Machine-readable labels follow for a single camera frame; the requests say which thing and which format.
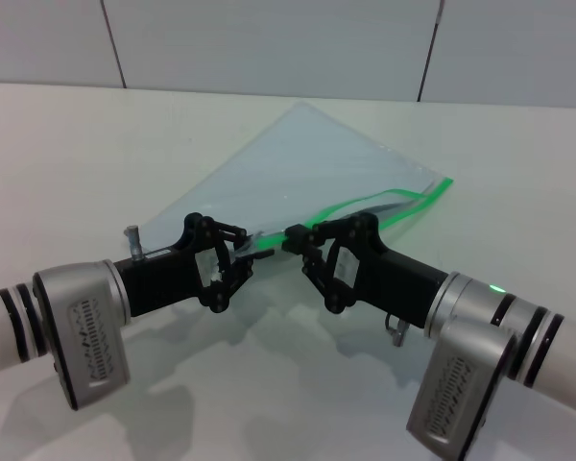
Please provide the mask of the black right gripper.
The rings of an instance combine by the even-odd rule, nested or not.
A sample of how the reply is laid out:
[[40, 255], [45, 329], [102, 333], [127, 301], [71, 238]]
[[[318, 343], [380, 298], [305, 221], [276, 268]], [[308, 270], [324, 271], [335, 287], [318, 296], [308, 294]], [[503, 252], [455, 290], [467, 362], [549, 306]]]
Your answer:
[[[324, 299], [325, 308], [342, 313], [357, 302], [370, 304], [416, 328], [424, 328], [435, 296], [448, 273], [387, 247], [379, 233], [378, 219], [370, 213], [288, 228], [282, 250], [313, 254], [334, 240], [329, 260], [321, 255], [302, 258], [302, 273]], [[335, 276], [339, 252], [346, 249], [357, 262], [353, 284]]]

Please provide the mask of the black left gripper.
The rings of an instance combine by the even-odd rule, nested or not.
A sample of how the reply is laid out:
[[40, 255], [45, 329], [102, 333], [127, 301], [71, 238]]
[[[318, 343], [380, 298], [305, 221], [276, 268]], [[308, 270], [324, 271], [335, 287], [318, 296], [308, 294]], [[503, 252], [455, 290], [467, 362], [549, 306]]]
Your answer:
[[[252, 277], [253, 260], [275, 254], [261, 250], [262, 233], [218, 222], [200, 213], [190, 213], [183, 221], [180, 238], [156, 256], [114, 263], [126, 288], [133, 317], [162, 307], [196, 298], [213, 313], [228, 309], [231, 297]], [[233, 261], [227, 267], [228, 252]], [[218, 263], [203, 265], [203, 252], [218, 256]]]

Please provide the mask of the metal plug connector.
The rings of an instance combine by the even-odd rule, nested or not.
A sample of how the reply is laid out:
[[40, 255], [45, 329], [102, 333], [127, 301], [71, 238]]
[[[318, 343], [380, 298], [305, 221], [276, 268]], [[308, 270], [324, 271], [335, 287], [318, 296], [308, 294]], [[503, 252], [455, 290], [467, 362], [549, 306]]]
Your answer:
[[385, 329], [392, 337], [392, 344], [397, 348], [401, 348], [404, 344], [405, 335], [410, 324], [404, 320], [398, 319], [396, 325], [393, 327], [391, 325], [392, 318], [393, 316], [390, 313], [386, 315], [384, 322]]
[[124, 234], [128, 240], [131, 260], [134, 263], [142, 262], [145, 259], [145, 254], [140, 242], [139, 227], [137, 225], [127, 226], [124, 229]]

